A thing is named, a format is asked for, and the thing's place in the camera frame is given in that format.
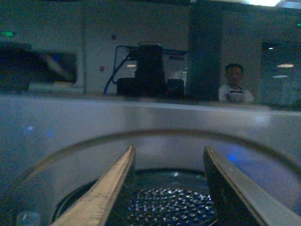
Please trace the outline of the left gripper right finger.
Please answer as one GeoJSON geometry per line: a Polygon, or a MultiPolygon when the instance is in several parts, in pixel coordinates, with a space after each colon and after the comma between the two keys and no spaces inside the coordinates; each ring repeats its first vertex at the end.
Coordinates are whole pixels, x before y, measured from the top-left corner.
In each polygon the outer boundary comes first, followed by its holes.
{"type": "Polygon", "coordinates": [[[220,226],[299,226],[301,217],[264,191],[231,161],[207,146],[207,184],[220,226]]]}

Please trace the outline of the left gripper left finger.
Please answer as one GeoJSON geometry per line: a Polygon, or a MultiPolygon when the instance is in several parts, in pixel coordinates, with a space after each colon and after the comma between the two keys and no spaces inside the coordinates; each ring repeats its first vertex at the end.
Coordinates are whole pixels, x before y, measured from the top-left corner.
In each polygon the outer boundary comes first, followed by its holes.
{"type": "Polygon", "coordinates": [[[135,180],[136,149],[131,145],[112,167],[53,226],[104,226],[121,190],[135,180]]]}

